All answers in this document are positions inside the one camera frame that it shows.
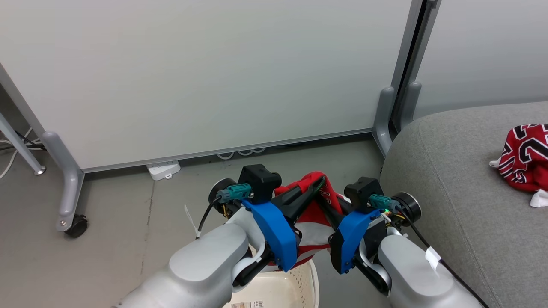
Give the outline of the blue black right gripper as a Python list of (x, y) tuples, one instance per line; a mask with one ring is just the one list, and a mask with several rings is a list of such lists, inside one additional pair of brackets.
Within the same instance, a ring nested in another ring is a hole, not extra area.
[(318, 205), (335, 233), (329, 241), (331, 265), (338, 274), (345, 274), (354, 267), (354, 256), (359, 253), (362, 242), (366, 253), (361, 259), (370, 259), (381, 241), (387, 236), (385, 220), (380, 209), (370, 213), (353, 212), (352, 204), (344, 195), (331, 195), (327, 199), (318, 197)]

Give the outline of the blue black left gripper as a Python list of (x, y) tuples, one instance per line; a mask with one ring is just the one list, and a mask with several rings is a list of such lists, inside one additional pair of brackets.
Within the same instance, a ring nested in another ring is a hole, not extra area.
[(297, 261), (298, 240), (285, 214), (295, 223), (327, 224), (318, 204), (318, 197), (326, 197), (325, 176), (309, 176), (295, 183), (275, 189), (274, 198), (264, 203), (244, 199), (242, 205), (252, 212), (266, 242), (274, 254), (273, 262), (288, 272)]

